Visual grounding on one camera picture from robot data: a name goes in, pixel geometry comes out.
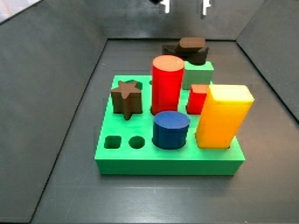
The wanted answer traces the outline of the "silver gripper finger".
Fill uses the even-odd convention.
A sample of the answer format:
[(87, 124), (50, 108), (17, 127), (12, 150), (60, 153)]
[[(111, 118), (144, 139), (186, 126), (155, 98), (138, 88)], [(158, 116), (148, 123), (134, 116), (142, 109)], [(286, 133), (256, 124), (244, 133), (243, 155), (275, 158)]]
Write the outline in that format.
[(158, 5), (164, 6), (164, 13), (168, 14), (171, 12), (171, 0), (151, 0), (151, 3)]
[(202, 15), (206, 17), (208, 8), (211, 7), (211, 0), (202, 0)]

